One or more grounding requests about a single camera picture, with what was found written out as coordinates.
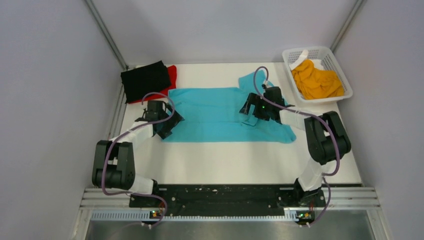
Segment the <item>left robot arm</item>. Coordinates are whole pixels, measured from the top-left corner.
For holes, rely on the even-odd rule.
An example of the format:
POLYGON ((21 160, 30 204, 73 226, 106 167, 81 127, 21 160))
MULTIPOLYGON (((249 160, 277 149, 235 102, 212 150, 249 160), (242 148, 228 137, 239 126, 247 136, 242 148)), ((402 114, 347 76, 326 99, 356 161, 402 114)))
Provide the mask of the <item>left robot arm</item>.
POLYGON ((92 169, 92 183, 101 188, 106 196, 113 196, 110 189, 117 189, 117 195, 141 197, 149 207, 167 208, 160 196, 156 180, 136 172, 135 150, 155 136, 162 140, 185 119, 177 112, 175 104, 162 100, 148 101, 141 117, 120 135, 109 140, 100 140, 95 147, 92 169))

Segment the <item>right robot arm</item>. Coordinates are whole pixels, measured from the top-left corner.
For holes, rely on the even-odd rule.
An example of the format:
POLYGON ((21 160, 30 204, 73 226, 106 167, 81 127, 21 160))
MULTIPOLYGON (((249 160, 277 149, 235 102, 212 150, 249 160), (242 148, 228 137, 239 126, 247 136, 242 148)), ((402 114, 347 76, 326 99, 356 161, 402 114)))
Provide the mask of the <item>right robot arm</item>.
POLYGON ((299 206, 307 206, 321 189, 323 177, 327 175, 324 167, 335 161, 332 172, 340 168, 343 156, 351 151, 351 142, 342 120, 336 111, 321 115, 306 112, 286 104, 279 87, 268 87, 264 93, 249 93, 240 113, 252 115, 264 121, 275 121, 305 132, 310 158, 300 176, 295 180, 291 201, 299 206))

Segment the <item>cyan t-shirt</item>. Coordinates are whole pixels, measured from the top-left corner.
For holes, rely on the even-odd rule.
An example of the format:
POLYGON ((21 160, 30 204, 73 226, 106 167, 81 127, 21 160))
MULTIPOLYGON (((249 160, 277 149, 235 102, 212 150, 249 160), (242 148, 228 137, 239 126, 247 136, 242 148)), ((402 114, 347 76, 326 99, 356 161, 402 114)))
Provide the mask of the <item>cyan t-shirt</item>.
POLYGON ((278 142, 293 143, 290 126, 239 111, 250 93, 261 90, 263 70, 238 79, 238 87, 176 88, 168 96, 184 121, 172 129, 168 143, 278 142))

